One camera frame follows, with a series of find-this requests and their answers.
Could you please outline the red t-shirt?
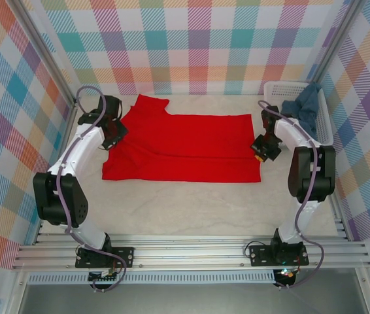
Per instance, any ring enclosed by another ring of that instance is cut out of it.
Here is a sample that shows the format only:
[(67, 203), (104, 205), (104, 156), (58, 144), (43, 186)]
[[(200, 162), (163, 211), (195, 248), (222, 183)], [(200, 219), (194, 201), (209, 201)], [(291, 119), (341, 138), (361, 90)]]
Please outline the red t-shirt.
[(250, 114), (167, 112), (169, 100), (138, 95), (121, 119), (126, 136), (109, 150), (102, 178), (201, 183), (258, 183)]

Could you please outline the blue t-shirt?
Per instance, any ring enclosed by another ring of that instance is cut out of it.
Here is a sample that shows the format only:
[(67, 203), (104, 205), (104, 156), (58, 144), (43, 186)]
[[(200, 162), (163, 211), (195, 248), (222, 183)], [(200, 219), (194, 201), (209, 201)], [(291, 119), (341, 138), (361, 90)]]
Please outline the blue t-shirt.
[(300, 126), (317, 140), (316, 118), (319, 111), (318, 93), (322, 89), (319, 83), (311, 83), (293, 101), (282, 103), (281, 114), (296, 118)]

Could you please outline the white plastic basket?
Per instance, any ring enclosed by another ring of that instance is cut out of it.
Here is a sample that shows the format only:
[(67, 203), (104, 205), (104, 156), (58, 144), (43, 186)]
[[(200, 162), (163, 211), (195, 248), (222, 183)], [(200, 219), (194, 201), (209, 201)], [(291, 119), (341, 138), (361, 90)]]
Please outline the white plastic basket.
[[(293, 101), (309, 85), (296, 81), (269, 81), (264, 84), (264, 100), (276, 105), (279, 110), (284, 101)], [(318, 114), (316, 117), (316, 134), (322, 145), (333, 144), (333, 134), (328, 107), (323, 89), (318, 92)]]

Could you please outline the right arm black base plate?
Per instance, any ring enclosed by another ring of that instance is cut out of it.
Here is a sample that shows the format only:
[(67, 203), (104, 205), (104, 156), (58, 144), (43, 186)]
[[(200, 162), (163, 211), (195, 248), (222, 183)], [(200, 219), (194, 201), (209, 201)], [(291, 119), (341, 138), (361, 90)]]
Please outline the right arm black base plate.
[(299, 243), (289, 247), (254, 245), (250, 248), (251, 266), (308, 266), (309, 256), (306, 247)]

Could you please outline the aluminium frame post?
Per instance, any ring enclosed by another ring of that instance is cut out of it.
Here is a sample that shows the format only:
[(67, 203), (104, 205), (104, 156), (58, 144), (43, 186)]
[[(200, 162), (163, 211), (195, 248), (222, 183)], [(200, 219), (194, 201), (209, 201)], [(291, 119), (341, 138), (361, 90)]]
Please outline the aluminium frame post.
[(322, 82), (367, 0), (334, 0), (305, 64), (301, 80)]
[(29, 0), (36, 18), (32, 18), (32, 12), (22, 0), (6, 2), (45, 63), (66, 102), (75, 106), (76, 90), (81, 87), (81, 83), (41, 0)]

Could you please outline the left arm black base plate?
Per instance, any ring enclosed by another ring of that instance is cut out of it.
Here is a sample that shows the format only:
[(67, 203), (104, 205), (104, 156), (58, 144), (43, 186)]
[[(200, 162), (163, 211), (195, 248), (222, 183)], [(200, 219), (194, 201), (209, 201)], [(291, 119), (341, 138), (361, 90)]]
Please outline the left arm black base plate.
[[(126, 268), (133, 266), (134, 248), (133, 247), (112, 247), (110, 254), (117, 255), (126, 263)], [(107, 254), (97, 253), (79, 247), (76, 250), (75, 268), (122, 268), (120, 259)]]

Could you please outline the aluminium rail beam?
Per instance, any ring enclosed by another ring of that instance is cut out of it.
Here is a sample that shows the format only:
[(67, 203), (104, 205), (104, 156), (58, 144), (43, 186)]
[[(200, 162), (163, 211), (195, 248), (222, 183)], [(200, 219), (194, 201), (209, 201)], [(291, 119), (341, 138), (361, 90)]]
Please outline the aluminium rail beam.
[[(196, 235), (116, 235), (115, 247), (133, 247), (134, 271), (144, 270), (247, 270), (250, 268), (247, 244), (259, 245), (268, 239), (251, 239), (248, 236), (196, 236)], [(307, 244), (309, 269), (322, 261), (324, 269), (368, 268), (370, 255), (362, 242), (345, 237), (317, 237), (320, 249)], [(74, 270), (77, 243), (63, 234), (44, 234), (33, 245), (20, 247), (13, 264), (14, 271)]]

